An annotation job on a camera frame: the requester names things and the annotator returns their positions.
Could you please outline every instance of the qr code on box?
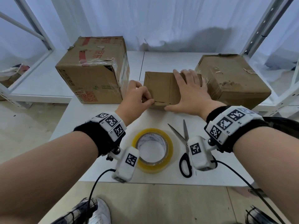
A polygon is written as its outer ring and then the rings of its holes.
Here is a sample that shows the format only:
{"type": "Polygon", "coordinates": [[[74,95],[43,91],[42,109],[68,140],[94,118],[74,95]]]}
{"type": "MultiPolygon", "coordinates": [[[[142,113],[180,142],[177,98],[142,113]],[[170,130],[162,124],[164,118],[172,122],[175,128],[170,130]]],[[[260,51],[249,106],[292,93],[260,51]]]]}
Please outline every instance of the qr code on box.
{"type": "Polygon", "coordinates": [[[92,91],[85,91],[84,94],[79,94],[79,96],[84,102],[97,101],[97,98],[92,91]]]}

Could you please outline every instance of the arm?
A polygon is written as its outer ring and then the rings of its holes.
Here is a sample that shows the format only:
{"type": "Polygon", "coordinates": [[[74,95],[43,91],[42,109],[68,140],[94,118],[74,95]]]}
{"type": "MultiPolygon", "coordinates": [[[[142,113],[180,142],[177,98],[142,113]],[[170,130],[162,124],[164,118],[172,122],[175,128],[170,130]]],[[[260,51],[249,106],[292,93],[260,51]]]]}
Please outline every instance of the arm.
{"type": "MultiPolygon", "coordinates": [[[[197,115],[206,121],[214,109],[224,106],[211,100],[203,79],[193,70],[182,70],[186,82],[174,70],[181,101],[167,111],[197,115]]],[[[257,184],[292,223],[299,220],[299,140],[269,127],[255,128],[241,136],[233,152],[257,184]]]]}
{"type": "MultiPolygon", "coordinates": [[[[128,126],[153,102],[145,86],[131,81],[115,112],[128,126]],[[148,99],[144,103],[142,96],[148,99]]],[[[90,168],[99,151],[88,135],[75,131],[1,164],[0,223],[38,223],[90,168]]]]}

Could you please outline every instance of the yellow tape roll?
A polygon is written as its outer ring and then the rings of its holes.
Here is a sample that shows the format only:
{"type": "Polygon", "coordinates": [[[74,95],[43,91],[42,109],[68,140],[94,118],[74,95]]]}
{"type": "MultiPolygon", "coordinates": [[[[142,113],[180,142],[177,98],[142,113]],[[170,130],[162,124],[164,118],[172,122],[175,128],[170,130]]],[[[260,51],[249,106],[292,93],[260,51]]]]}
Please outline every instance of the yellow tape roll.
{"type": "Polygon", "coordinates": [[[154,140],[159,142],[165,149],[165,155],[161,160],[154,163],[147,162],[140,157],[137,162],[137,167],[145,173],[158,173],[165,169],[171,160],[173,155],[172,141],[164,131],[156,128],[148,128],[135,136],[132,146],[138,149],[138,146],[140,146],[144,140],[154,140]]]}

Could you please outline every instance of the white sneaker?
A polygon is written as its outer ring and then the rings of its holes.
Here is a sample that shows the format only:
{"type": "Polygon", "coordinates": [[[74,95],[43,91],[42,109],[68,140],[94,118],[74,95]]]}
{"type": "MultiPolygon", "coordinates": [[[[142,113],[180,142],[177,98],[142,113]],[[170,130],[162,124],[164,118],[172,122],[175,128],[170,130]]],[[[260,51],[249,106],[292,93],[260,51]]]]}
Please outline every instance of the white sneaker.
{"type": "Polygon", "coordinates": [[[97,197],[97,210],[89,219],[89,224],[111,224],[111,216],[108,205],[101,198],[97,197]]]}

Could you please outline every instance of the floor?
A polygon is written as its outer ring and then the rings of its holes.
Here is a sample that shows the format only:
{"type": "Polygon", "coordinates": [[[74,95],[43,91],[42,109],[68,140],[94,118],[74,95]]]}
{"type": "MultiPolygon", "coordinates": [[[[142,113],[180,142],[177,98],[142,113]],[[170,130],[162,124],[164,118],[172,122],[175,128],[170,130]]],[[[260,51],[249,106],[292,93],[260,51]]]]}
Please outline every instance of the floor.
{"type": "MultiPolygon", "coordinates": [[[[66,107],[35,103],[22,110],[0,101],[0,163],[46,143],[66,107]]],[[[89,196],[93,184],[77,182],[40,223],[49,224],[69,211],[89,196]]],[[[245,223],[251,205],[273,217],[259,198],[246,198],[229,187],[98,183],[93,195],[107,202],[112,223],[245,223]]]]}

